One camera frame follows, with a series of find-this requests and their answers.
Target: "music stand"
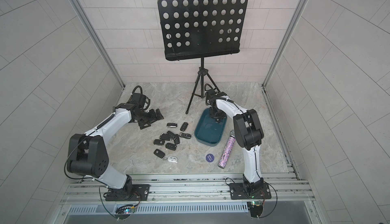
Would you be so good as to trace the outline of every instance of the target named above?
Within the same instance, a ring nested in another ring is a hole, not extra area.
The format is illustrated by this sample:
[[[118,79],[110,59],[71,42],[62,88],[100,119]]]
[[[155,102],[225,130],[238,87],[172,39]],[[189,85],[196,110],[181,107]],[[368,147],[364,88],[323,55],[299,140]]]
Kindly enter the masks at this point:
[[[204,68],[204,58],[238,53],[248,0],[158,0],[165,58],[169,61],[200,58],[194,95],[204,98],[204,76],[219,88]],[[200,80],[201,93],[195,94]]]

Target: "blue tray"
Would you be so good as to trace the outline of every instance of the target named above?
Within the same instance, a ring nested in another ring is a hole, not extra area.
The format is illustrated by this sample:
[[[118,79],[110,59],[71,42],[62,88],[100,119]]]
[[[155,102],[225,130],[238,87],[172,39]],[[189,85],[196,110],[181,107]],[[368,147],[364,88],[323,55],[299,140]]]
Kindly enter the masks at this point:
[[[225,124],[226,118],[216,123],[215,119],[209,117],[209,108],[206,108],[196,126],[195,138],[202,144],[216,146],[221,141]]]

